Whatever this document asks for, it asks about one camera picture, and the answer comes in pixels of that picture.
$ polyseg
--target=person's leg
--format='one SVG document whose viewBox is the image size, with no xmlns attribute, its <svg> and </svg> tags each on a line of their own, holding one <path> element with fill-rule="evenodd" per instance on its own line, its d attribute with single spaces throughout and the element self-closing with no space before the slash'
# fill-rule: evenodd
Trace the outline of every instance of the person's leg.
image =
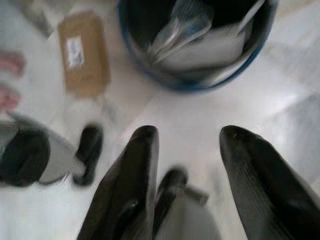
<svg viewBox="0 0 320 240">
<path fill-rule="evenodd" d="M 320 239 L 320 199 L 271 143 L 238 126 L 225 126 L 219 138 L 247 238 Z"/>
<path fill-rule="evenodd" d="M 19 52 L 0 51 L 0 71 L 8 71 L 21 76 L 25 67 L 25 58 Z M 0 85 L 0 113 L 14 110 L 20 95 L 10 88 Z"/>
<path fill-rule="evenodd" d="M 0 51 L 0 70 L 21 76 L 25 67 L 25 58 L 19 52 Z"/>
</svg>

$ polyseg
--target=trash bin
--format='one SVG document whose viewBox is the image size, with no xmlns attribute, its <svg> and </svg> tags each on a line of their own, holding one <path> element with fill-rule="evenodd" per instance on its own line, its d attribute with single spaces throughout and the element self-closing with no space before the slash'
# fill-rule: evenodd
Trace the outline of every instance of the trash bin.
<svg viewBox="0 0 320 240">
<path fill-rule="evenodd" d="M 121 0 L 118 14 L 125 44 L 138 67 L 163 85 L 182 91 L 215 88 L 241 74 L 267 40 L 278 6 L 278 0 L 184 0 L 213 9 L 209 31 L 155 62 L 150 49 L 159 32 L 171 24 L 178 1 Z M 243 25 L 249 33 L 244 33 Z"/>
</svg>

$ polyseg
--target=bare foot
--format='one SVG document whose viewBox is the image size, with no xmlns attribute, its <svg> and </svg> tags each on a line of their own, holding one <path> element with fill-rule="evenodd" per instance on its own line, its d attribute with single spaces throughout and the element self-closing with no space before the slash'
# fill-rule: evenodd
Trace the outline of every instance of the bare foot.
<svg viewBox="0 0 320 240">
<path fill-rule="evenodd" d="M 25 64 L 25 58 L 21 53 L 0 51 L 0 70 L 6 70 L 21 76 L 24 72 Z"/>
<path fill-rule="evenodd" d="M 0 86 L 0 113 L 1 112 L 11 112 L 14 110 L 20 101 L 20 95 L 5 87 Z"/>
</svg>

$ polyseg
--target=white tile floor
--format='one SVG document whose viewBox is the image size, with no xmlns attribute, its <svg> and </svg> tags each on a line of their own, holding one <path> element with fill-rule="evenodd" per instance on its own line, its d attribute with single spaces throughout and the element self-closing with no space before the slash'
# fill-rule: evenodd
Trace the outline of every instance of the white tile floor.
<svg viewBox="0 0 320 240">
<path fill-rule="evenodd" d="M 302 161 L 295 164 L 299 161 L 293 157 L 295 142 L 288 144 L 288 138 L 301 136 L 285 131 L 290 131 L 286 124 L 297 123 L 287 121 L 285 116 L 307 101 L 305 108 L 312 105 L 313 110 L 303 119 L 310 120 L 313 127 L 319 121 L 316 118 L 320 115 L 314 114 L 320 106 L 319 0 L 281 0 L 271 36 L 254 63 L 232 83 L 196 94 L 164 89 L 135 69 L 117 28 L 115 1 L 79 3 L 71 12 L 90 5 L 104 19 L 112 81 L 104 98 L 81 101 L 65 96 L 57 33 L 46 41 L 8 5 L 8 0 L 0 4 L 2 16 L 15 16 L 13 22 L 4 24 L 12 41 L 1 37 L 0 47 L 21 49 L 28 61 L 25 77 L 12 80 L 23 97 L 18 111 L 43 122 L 73 144 L 77 144 L 87 121 L 101 122 L 105 128 L 103 153 L 92 186 L 76 188 L 68 179 L 51 187 L 35 184 L 26 189 L 0 190 L 0 239 L 76 239 L 100 179 L 141 125 L 159 129 L 158 180 L 171 166 L 184 165 L 190 183 L 210 194 L 207 206 L 226 240 L 246 236 L 219 153 L 218 136 L 223 126 L 239 125 L 262 134 L 308 178 Z M 0 75 L 1 81 L 7 79 Z M 310 96 L 316 99 L 315 103 L 308 102 Z M 281 137 L 275 132 L 279 126 L 283 130 Z M 301 139 L 307 146 L 310 138 Z M 307 154 L 307 162 L 315 159 L 317 164 L 320 152 L 308 150 L 312 154 Z M 320 195 L 320 175 L 307 181 Z"/>
</svg>

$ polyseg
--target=barcode sticker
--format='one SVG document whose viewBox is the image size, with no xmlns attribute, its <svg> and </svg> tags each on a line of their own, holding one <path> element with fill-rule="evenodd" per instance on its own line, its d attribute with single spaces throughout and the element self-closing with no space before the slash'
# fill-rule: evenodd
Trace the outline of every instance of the barcode sticker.
<svg viewBox="0 0 320 240">
<path fill-rule="evenodd" d="M 81 37 L 70 37 L 66 40 L 69 69 L 79 68 L 85 63 L 84 50 Z"/>
</svg>

